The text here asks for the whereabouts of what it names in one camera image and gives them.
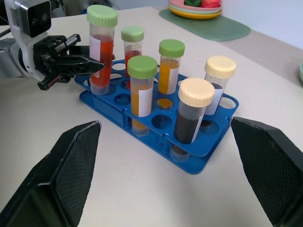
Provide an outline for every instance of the red liquid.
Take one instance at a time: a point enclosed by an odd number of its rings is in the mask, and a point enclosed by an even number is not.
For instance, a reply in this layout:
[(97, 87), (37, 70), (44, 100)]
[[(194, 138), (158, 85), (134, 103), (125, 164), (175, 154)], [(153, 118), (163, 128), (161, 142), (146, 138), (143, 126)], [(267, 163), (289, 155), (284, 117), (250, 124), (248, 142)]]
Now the red liquid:
[(126, 75), (129, 77), (129, 74), (127, 72), (127, 63), (128, 60), (134, 56), (142, 55), (141, 51), (128, 51), (125, 54), (125, 68), (126, 68)]
[(101, 40), (100, 62), (105, 63), (105, 68), (97, 72), (99, 73), (99, 78), (91, 76), (90, 80), (94, 85), (97, 85), (98, 87), (104, 87), (107, 86), (110, 81), (114, 40), (112, 40), (111, 37), (104, 37), (100, 35), (96, 35), (94, 38)]

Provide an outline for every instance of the test tube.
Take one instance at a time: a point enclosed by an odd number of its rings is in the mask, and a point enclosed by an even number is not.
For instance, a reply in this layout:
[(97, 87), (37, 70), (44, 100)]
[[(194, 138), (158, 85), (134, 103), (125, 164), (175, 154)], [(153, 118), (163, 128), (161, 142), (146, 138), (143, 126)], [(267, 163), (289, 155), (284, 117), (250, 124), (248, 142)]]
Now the test tube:
[(92, 5), (87, 9), (87, 20), (90, 22), (89, 56), (105, 63), (104, 69), (90, 77), (90, 90), (95, 95), (103, 95), (109, 90), (118, 13), (107, 6)]
[(205, 115), (215, 114), (228, 80), (234, 75), (236, 63), (225, 56), (210, 57), (205, 64), (205, 80), (215, 88), (214, 99), (207, 107)]
[(128, 60), (134, 56), (142, 55), (142, 40), (144, 39), (144, 30), (137, 26), (124, 27), (121, 30), (121, 38), (124, 41), (125, 67), (126, 75)]
[[(132, 113), (138, 117), (146, 117), (152, 111), (153, 78), (157, 73), (157, 61), (148, 56), (132, 57), (127, 64), (131, 77)], [(137, 136), (146, 136), (150, 129), (132, 119), (132, 130)]]
[[(181, 82), (178, 96), (180, 98), (174, 137), (183, 144), (195, 141), (206, 107), (214, 98), (214, 87), (201, 78), (187, 78)], [(173, 145), (170, 156), (178, 161), (186, 161), (189, 154)]]
[(166, 39), (160, 43), (161, 54), (159, 72), (159, 91), (169, 95), (176, 91), (181, 57), (184, 55), (185, 45), (179, 40)]

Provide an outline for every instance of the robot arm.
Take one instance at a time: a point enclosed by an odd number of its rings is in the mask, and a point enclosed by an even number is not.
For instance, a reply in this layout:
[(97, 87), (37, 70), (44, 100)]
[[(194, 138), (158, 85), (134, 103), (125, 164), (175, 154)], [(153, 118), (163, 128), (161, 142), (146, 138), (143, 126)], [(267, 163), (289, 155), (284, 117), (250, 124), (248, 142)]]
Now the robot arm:
[[(42, 90), (48, 90), (56, 82), (67, 83), (77, 75), (92, 75), (105, 66), (89, 57), (88, 46), (75, 46), (81, 41), (79, 35), (69, 38), (48, 35), (54, 5), (50, 0), (5, 0), (16, 42), (10, 40), (15, 45), (14, 55), (9, 52), (10, 58), (21, 75), (39, 80)], [(7, 40), (4, 41), (0, 41), (0, 51), (8, 45)]]

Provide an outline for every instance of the pink plate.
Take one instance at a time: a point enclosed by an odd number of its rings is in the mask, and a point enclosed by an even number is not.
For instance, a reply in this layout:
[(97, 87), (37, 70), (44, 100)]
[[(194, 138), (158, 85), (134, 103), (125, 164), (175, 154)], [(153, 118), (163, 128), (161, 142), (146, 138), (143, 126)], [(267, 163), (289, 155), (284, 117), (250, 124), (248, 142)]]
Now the pink plate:
[(193, 7), (193, 6), (185, 6), (184, 5), (184, 0), (169, 0), (169, 3), (174, 6), (178, 7), (180, 9), (187, 9), (187, 10), (192, 10), (192, 11), (199, 11), (199, 12), (208, 12), (208, 11), (215, 11), (220, 9), (221, 6), (217, 8), (202, 8), (202, 7)]

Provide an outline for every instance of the stack of plates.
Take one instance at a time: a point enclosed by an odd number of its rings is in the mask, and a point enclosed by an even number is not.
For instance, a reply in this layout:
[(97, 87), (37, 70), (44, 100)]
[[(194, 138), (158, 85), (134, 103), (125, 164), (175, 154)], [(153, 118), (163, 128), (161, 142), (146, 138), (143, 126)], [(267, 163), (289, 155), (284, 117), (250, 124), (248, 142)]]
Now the stack of plates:
[(169, 9), (181, 17), (189, 19), (210, 19), (221, 14), (218, 8), (202, 8), (184, 5), (184, 0), (169, 0)]

